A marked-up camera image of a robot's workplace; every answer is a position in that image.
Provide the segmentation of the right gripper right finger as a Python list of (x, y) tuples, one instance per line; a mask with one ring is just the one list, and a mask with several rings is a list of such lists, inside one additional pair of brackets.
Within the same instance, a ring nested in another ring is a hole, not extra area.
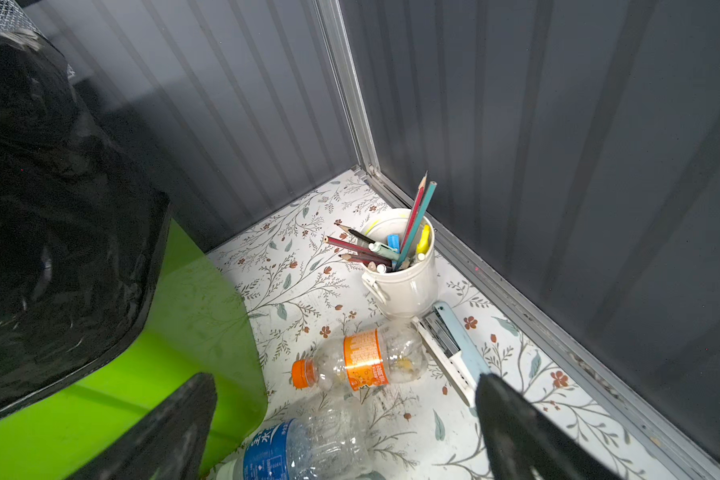
[(616, 479), (494, 374), (480, 376), (475, 394), (480, 429), (496, 479)]

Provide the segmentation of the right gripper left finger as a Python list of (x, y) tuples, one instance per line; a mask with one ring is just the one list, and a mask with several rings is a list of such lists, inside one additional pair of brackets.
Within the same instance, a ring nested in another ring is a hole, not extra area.
[(217, 404), (215, 380), (197, 373), (71, 479), (197, 479)]

